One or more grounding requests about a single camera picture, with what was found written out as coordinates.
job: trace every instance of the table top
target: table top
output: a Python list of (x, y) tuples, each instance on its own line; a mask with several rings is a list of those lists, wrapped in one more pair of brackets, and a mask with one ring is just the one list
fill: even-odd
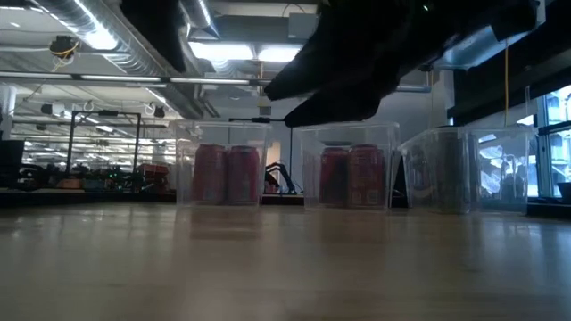
[(167, 204), (3, 210), (5, 320), (571, 319), (571, 225)]

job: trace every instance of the wooden table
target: wooden table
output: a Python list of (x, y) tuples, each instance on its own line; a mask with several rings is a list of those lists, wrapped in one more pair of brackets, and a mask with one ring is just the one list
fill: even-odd
[(571, 226), (164, 204), (4, 210), (2, 320), (569, 320)]

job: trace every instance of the wooden surface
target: wooden surface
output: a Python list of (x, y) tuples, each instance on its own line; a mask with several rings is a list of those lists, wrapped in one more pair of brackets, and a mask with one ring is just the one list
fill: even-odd
[(571, 226), (514, 216), (3, 210), (2, 320), (569, 320)]

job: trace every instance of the red can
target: red can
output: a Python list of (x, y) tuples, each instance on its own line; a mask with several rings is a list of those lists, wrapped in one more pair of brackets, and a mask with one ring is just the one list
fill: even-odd
[(347, 204), (347, 162), (349, 152), (341, 147), (328, 147), (321, 154), (319, 202), (344, 207)]
[(193, 202), (218, 204), (226, 198), (227, 155), (224, 146), (201, 144), (194, 158)]
[(386, 165), (375, 145), (354, 145), (349, 152), (349, 204), (352, 207), (384, 206)]
[(228, 155), (228, 200), (259, 201), (260, 155), (255, 147), (234, 146)]

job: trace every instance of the clear plastic container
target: clear plastic container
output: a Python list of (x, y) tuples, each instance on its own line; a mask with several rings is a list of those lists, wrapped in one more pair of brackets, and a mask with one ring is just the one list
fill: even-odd
[(306, 209), (388, 207), (396, 123), (343, 123), (297, 128), (302, 141)]
[(270, 125), (176, 120), (177, 206), (257, 206)]
[(399, 148), (409, 206), (448, 214), (525, 213), (533, 137), (532, 128), (436, 128), (410, 139)]

